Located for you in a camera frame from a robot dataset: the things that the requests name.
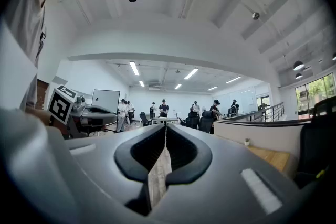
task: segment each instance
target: white partition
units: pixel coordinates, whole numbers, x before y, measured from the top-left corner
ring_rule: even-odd
[[[215,122],[215,135],[243,144],[246,138],[252,146],[300,156],[300,131],[303,124],[292,126],[256,126]]]

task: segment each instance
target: ceiling light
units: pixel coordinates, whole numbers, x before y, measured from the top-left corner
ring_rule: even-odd
[[[235,78],[235,79],[231,79],[230,81],[228,81],[227,83],[230,83],[230,82],[233,82],[233,81],[235,81],[235,80],[237,80],[237,79],[240,79],[241,78],[241,76],[240,77],[238,77],[238,78]]]
[[[296,61],[294,63],[294,71],[300,70],[301,68],[303,68],[305,66],[305,64],[301,61]]]
[[[211,89],[208,89],[208,91],[211,91],[211,90],[216,89],[216,88],[218,88],[218,86],[213,87],[213,88],[211,88]]]
[[[303,75],[301,75],[301,73],[297,73],[295,76],[295,79],[301,79],[303,77]]]
[[[194,70],[191,71],[191,72],[189,73],[189,75],[186,76],[184,79],[189,79],[189,78],[190,78],[193,74],[195,74],[197,71],[198,71],[198,69],[197,69],[197,68],[194,68]]]
[[[138,70],[137,70],[137,66],[135,65],[135,62],[130,62],[130,65],[131,65],[131,67],[132,67],[132,69],[133,69],[133,71],[134,71],[134,74],[135,74],[136,76],[139,76],[139,72],[138,72]]]

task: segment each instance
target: black t-shirt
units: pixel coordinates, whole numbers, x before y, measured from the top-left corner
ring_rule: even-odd
[[[217,110],[218,112],[219,112],[219,109],[218,109],[217,107],[215,107],[214,105],[211,106],[211,108],[210,108],[211,116],[214,118],[214,120],[218,120],[218,118],[217,118],[217,117],[218,117],[217,114],[215,114],[215,113],[212,111],[212,109]]]
[[[167,105],[167,104],[165,104],[165,105],[162,105],[162,104],[160,104],[160,106],[159,106],[159,110],[163,110],[163,111],[167,111],[167,110],[169,110],[169,106]],[[160,112],[160,116],[161,117],[168,117],[168,113],[166,114],[166,113],[164,113],[164,112]]]

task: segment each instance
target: gray plastic panel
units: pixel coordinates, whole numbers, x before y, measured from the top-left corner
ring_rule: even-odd
[[[194,183],[171,185],[149,217],[169,223],[246,223],[265,212],[241,176],[243,169],[258,172],[285,204],[299,189],[279,171],[236,142],[175,125],[205,142],[213,154],[206,172]]]

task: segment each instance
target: metal railing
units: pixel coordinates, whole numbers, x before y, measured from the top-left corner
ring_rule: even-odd
[[[278,121],[284,115],[284,113],[285,107],[284,103],[282,102],[280,104],[276,104],[256,112],[226,118],[226,120],[241,122],[274,122]]]

